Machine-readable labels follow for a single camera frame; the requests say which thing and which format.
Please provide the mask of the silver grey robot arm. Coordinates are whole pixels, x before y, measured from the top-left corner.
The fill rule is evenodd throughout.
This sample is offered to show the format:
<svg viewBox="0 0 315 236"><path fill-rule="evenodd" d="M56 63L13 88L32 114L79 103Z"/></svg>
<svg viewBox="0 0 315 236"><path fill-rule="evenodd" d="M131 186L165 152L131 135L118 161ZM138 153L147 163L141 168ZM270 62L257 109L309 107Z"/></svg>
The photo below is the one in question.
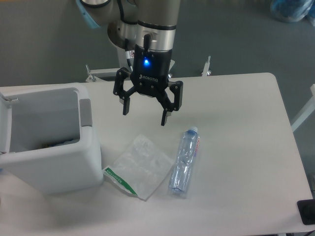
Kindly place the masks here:
<svg viewBox="0 0 315 236"><path fill-rule="evenodd" d="M130 97L139 93L156 98L163 107L161 125L182 105L183 82L169 80L178 21L179 0L78 0L84 19L93 28L114 26L118 42L133 61L118 69L113 93L127 115Z"/></svg>

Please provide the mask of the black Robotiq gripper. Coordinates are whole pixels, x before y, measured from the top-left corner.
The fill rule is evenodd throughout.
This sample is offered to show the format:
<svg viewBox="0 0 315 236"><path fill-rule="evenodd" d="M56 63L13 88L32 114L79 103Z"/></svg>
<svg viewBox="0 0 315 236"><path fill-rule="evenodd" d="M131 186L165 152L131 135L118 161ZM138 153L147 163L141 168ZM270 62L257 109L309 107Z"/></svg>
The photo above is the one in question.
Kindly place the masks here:
<svg viewBox="0 0 315 236"><path fill-rule="evenodd" d="M123 104L123 115L129 113L130 96L135 90L150 97L156 97L163 107L161 126L165 126L167 117L173 111L178 111L182 105L183 85L182 81L171 82L168 85L168 73L172 50L169 51L145 51L136 45L133 61L133 72L122 67L116 73L113 94L120 98ZM134 87L124 90L124 81L130 76ZM171 102L165 89L169 87L174 94L174 102Z"/></svg>

